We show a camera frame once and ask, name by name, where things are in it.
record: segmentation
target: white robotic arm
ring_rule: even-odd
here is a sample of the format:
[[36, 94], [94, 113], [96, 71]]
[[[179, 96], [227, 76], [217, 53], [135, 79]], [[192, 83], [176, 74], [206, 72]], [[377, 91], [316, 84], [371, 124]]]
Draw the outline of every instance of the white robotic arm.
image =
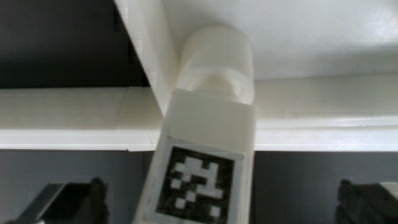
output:
[[215, 26], [185, 45], [133, 224], [249, 222], [254, 155], [252, 51]]

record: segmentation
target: black and white pattern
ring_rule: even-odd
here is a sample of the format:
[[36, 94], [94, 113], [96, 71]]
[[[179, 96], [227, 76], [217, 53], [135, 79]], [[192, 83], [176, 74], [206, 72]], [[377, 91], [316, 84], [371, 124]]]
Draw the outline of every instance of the black and white pattern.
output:
[[172, 147], [156, 213], [227, 224], [235, 160]]

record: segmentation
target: white shelf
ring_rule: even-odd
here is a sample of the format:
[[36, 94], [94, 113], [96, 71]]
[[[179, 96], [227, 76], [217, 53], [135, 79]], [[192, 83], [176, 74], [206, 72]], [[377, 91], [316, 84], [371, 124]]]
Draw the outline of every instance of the white shelf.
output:
[[190, 33], [254, 45], [256, 150], [398, 151], [398, 3], [115, 0], [162, 111]]
[[222, 23], [254, 45], [256, 150], [398, 151], [394, 0], [115, 3], [155, 95], [0, 90], [2, 149], [155, 149], [185, 38]]

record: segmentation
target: gray wall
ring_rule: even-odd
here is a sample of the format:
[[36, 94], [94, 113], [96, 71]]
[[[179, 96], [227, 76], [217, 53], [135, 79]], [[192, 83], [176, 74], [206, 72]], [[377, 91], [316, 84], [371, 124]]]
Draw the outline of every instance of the gray wall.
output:
[[16, 219], [46, 184], [108, 183], [110, 224], [130, 224], [144, 182], [142, 153], [0, 151], [0, 224]]
[[[0, 224], [48, 182], [110, 184], [112, 224], [130, 224], [151, 153], [0, 152]], [[332, 224], [341, 179], [398, 181], [398, 153], [256, 153], [252, 224]]]
[[258, 153], [258, 224], [332, 224], [341, 179], [398, 181], [398, 153]]

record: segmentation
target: white surface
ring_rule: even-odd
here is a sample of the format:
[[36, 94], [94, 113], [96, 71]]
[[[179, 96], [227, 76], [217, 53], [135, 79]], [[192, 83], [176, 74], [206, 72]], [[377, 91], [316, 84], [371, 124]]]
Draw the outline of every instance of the white surface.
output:
[[252, 47], [226, 26], [201, 29], [183, 47], [178, 88], [252, 104]]
[[162, 112], [176, 86], [178, 55], [162, 0], [115, 0]]
[[[115, 3], [163, 112], [187, 37], [206, 25], [226, 23], [251, 38], [263, 80], [256, 150], [398, 151], [394, 0]], [[162, 115], [149, 91], [146, 95], [133, 88], [123, 115], [126, 90], [87, 91], [84, 98], [82, 92], [71, 97], [57, 89], [0, 91], [0, 148], [155, 149]]]
[[235, 153], [252, 151], [254, 109], [249, 105], [176, 90], [167, 112], [167, 133]]
[[155, 149], [151, 89], [0, 90], [0, 105], [0, 149]]
[[[155, 2], [156, 7], [147, 4], [142, 8], [146, 15], [156, 14], [163, 3], [167, 22], [158, 16], [142, 20], [169, 29], [147, 39], [167, 41], [162, 55], [146, 51], [160, 61], [169, 61], [165, 55], [178, 58], [188, 35], [204, 26], [227, 24], [249, 36], [258, 79], [256, 150], [398, 151], [398, 2]], [[171, 70], [158, 71], [158, 76], [172, 76]], [[171, 90], [172, 81], [163, 86]], [[171, 95], [167, 88], [155, 87], [155, 92]], [[169, 101], [156, 99], [167, 108]]]
[[256, 81], [258, 128], [398, 127], [398, 74]]
[[396, 0], [165, 0], [176, 49], [231, 25], [254, 46], [258, 79], [398, 73]]

